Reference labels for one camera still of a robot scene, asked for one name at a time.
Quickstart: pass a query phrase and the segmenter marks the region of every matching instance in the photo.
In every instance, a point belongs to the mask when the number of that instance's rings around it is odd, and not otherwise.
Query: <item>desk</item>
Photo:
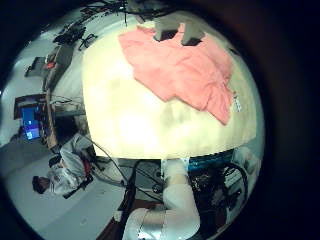
[[[242,110],[233,103],[223,126],[208,112],[173,99],[163,102],[133,78],[118,35],[109,30],[83,56],[83,96],[92,139],[110,156],[162,159],[202,156],[238,147],[256,136],[256,106],[247,76],[234,60],[229,88],[237,91]],[[95,149],[97,155],[103,152]]]
[[[55,127],[55,119],[56,118],[63,118],[63,117],[74,117],[79,115],[85,115],[84,110],[74,110],[74,111],[61,111],[61,112],[55,112],[55,107],[50,103],[51,101],[51,91],[50,89],[46,92],[46,102],[45,102],[45,108],[46,108],[46,119],[47,119],[47,136],[45,138],[45,141],[47,143],[47,147],[49,149],[53,149],[54,147],[59,145],[58,141],[58,135]]]
[[[50,104],[50,101],[51,101],[51,91],[50,89],[48,89],[46,92],[46,104],[45,104],[46,118],[48,123],[47,125],[48,133],[45,140],[48,148],[52,149],[58,145],[58,137],[57,137],[56,129],[54,127],[54,119],[52,115],[53,109],[52,109],[52,105]]]

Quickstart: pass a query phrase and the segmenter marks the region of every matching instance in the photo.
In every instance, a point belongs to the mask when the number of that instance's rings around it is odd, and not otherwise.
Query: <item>person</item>
[[[61,157],[50,160],[47,177],[33,177],[33,190],[39,194],[49,190],[56,195],[64,195],[77,189],[86,178],[82,159],[83,156],[88,158],[85,149],[90,146],[92,143],[87,137],[76,133],[61,147]]]

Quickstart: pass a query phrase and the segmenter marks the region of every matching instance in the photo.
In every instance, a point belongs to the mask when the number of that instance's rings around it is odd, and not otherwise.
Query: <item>chair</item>
[[[83,167],[84,167],[84,171],[86,174],[86,179],[80,183],[80,185],[73,191],[66,193],[63,195],[63,197],[65,199],[68,199],[69,197],[71,197],[75,192],[77,192],[80,188],[82,188],[83,190],[86,189],[86,187],[88,186],[89,183],[91,183],[93,181],[93,177],[91,175],[91,164],[88,160],[86,159],[81,159],[82,163],[83,163]]]
[[[97,38],[98,36],[97,35],[94,35],[93,33],[89,34],[85,39],[82,39],[81,38],[81,44],[80,46],[78,47],[78,51],[81,51],[81,48],[84,46],[85,48],[88,48],[89,47],[89,43],[90,43],[90,40],[92,38]]]

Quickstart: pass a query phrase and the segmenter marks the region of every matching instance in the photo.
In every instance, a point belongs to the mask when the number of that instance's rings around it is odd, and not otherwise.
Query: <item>black cable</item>
[[[234,169],[237,169],[239,170],[239,172],[241,173],[241,176],[242,176],[242,180],[243,180],[243,185],[244,185],[244,198],[243,198],[243,201],[242,201],[242,205],[245,204],[245,202],[247,201],[248,199],[248,178],[247,178],[247,173],[246,171],[240,167],[239,165],[237,164],[234,164],[234,163],[227,163],[227,166],[229,168],[234,168]]]
[[[119,167],[125,167],[125,168],[133,168],[132,166],[127,166],[127,165],[119,165]],[[153,178],[152,176],[150,176],[148,173],[146,173],[145,171],[143,171],[140,168],[136,169],[138,171],[138,173],[140,173],[142,176],[151,179],[152,181],[154,181],[155,183],[158,183],[161,185],[161,183],[159,181],[157,181],[155,178]]]
[[[118,169],[119,173],[121,174],[121,176],[126,180],[127,182],[127,185],[130,184],[130,181],[129,179],[124,175],[124,173],[121,171],[121,169],[118,167],[118,165],[115,163],[115,161],[110,157],[110,155],[101,147],[99,146],[99,144],[95,143],[94,141],[92,141],[90,138],[86,137],[86,136],[83,136],[84,138],[86,138],[87,140],[89,140],[92,144],[94,144],[96,147],[98,147],[104,154],[107,155],[107,157],[111,160],[111,162],[115,165],[115,167]],[[146,160],[139,160],[138,162],[135,163],[135,165],[133,166],[133,168],[136,168],[140,162],[142,161],[146,161]],[[130,177],[135,179],[135,171],[133,171],[133,174],[132,176]],[[144,190],[140,189],[139,187],[137,187],[134,183],[133,183],[133,186],[138,189],[139,191],[143,192],[145,195],[147,195],[148,197],[154,199],[154,200],[157,200],[159,202],[162,202],[162,200],[158,199],[158,198],[155,198],[153,196],[151,196],[150,194],[148,194],[147,192],[145,192]]]
[[[71,98],[67,98],[67,97],[59,96],[59,95],[55,95],[55,94],[50,94],[50,95],[51,95],[51,96],[54,96],[54,97],[64,98],[64,99],[67,99],[67,100],[69,100],[69,101],[76,102],[76,103],[79,103],[79,104],[82,105],[82,102],[78,102],[78,101],[72,100]]]
[[[150,195],[149,193],[147,193],[146,191],[142,190],[141,188],[138,188],[137,186],[135,186],[136,189],[138,189],[140,192],[144,193],[145,195],[147,195],[149,198],[152,198],[153,200],[156,200],[157,202],[163,203],[163,201],[159,198],[156,198],[152,195]]]
[[[114,166],[118,169],[119,173],[121,174],[121,176],[126,180],[126,182],[129,182],[129,179],[124,175],[124,173],[121,171],[121,169],[118,167],[118,165],[115,163],[115,161],[110,157],[110,155],[101,147],[99,146],[99,144],[95,143],[93,140],[91,140],[90,138],[83,136],[84,138],[86,138],[87,140],[89,140],[92,144],[94,144],[97,148],[99,148],[105,155],[107,155],[107,157],[111,160],[111,162],[114,164]]]

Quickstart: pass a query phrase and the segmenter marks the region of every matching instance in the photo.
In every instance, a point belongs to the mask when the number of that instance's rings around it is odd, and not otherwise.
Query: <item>floor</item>
[[[30,145],[26,141],[19,140],[18,142],[7,144],[20,124],[19,121],[13,121],[11,118],[14,98],[39,93],[42,86],[40,78],[23,78],[26,67],[31,64],[35,56],[48,54],[54,47],[51,41],[57,32],[60,31],[65,23],[77,17],[77,11],[71,13],[69,16],[59,20],[59,22],[52,24],[37,39],[34,39],[26,46],[17,57],[8,85],[1,97],[0,146],[3,147],[0,148],[0,155],[2,157],[5,156],[0,162],[1,178],[4,180],[8,193],[20,214],[44,239],[95,239],[112,218],[124,193],[123,188],[94,181],[89,184],[85,191],[81,190],[68,200],[61,197],[53,197],[50,194],[39,196],[32,192],[30,179],[33,175],[41,176],[45,174],[48,170],[47,159],[52,154],[44,149],[43,146],[37,145],[37,143],[34,143],[34,148],[41,152],[37,156],[30,153]],[[115,25],[125,27],[122,15],[113,14],[107,17],[98,15],[97,18],[87,23],[87,31],[84,36],[94,33],[98,37],[102,37],[108,33],[109,28],[115,27]],[[76,46],[72,63],[53,92],[56,95],[56,99],[61,99],[59,96],[63,96],[73,100],[73,105],[63,105],[65,109],[71,110],[84,107],[80,67],[82,54],[83,51],[78,51]],[[257,117],[260,124],[258,124],[256,139],[246,144],[246,146],[251,148],[253,153],[262,159],[264,145],[263,113],[262,107],[259,105],[259,94],[254,82],[251,85],[253,94],[257,99]],[[77,122],[79,128],[86,128],[85,117],[79,117]],[[20,153],[14,154],[13,151],[17,148],[21,150]],[[121,159],[119,162],[122,165],[130,165],[132,163]],[[126,175],[130,174],[130,168],[124,167],[123,169]],[[146,164],[143,169],[153,173],[157,171],[157,167],[152,164]],[[141,188],[148,190],[152,184],[149,181],[139,175],[137,184]],[[137,198],[148,199],[141,193],[138,193]],[[230,213],[229,220],[233,219],[238,212],[237,210]]]

